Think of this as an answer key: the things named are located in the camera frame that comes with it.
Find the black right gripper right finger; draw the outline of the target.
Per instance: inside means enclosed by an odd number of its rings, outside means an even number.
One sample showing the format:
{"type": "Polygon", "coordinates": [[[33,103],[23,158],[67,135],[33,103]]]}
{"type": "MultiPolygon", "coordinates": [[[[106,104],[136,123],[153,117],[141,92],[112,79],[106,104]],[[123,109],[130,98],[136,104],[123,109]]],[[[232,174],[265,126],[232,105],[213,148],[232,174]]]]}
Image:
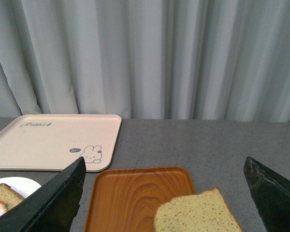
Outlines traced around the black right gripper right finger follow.
{"type": "Polygon", "coordinates": [[[260,217],[268,232],[290,232],[290,181],[252,157],[244,174],[260,217]]]}

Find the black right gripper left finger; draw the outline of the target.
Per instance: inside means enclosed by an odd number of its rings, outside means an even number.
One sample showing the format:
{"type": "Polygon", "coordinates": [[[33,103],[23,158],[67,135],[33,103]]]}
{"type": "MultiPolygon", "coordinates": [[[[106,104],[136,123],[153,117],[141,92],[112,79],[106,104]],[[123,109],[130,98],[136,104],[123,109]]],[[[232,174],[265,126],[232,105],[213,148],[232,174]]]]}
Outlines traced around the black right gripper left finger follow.
{"type": "Polygon", "coordinates": [[[0,217],[0,232],[68,232],[83,193],[83,157],[0,217]]]}

